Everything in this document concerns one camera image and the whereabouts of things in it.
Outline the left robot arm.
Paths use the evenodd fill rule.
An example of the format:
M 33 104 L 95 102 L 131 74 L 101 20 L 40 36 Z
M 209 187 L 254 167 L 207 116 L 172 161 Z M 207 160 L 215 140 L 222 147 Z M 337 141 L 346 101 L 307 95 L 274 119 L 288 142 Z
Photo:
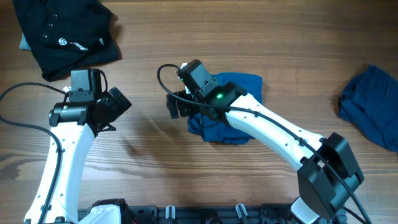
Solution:
M 88 152 L 103 131 L 131 107 L 116 88 L 108 88 L 97 68 L 73 70 L 71 88 L 49 113 L 50 141 L 44 172 L 24 223 L 78 223 L 78 198 Z

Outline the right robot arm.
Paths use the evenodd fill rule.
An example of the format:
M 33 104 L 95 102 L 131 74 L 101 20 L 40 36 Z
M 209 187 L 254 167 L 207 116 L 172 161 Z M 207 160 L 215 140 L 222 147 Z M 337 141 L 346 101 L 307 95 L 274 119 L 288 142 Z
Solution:
M 262 210 L 262 218 L 281 223 L 338 223 L 339 212 L 348 212 L 361 223 L 370 218 L 355 190 L 364 175 L 348 141 L 337 133 L 325 138 L 306 131 L 267 109 L 243 87 L 220 84 L 200 60 L 175 65 L 185 85 L 167 91 L 173 118 L 200 112 L 262 142 L 296 171 L 299 196 L 290 204 Z

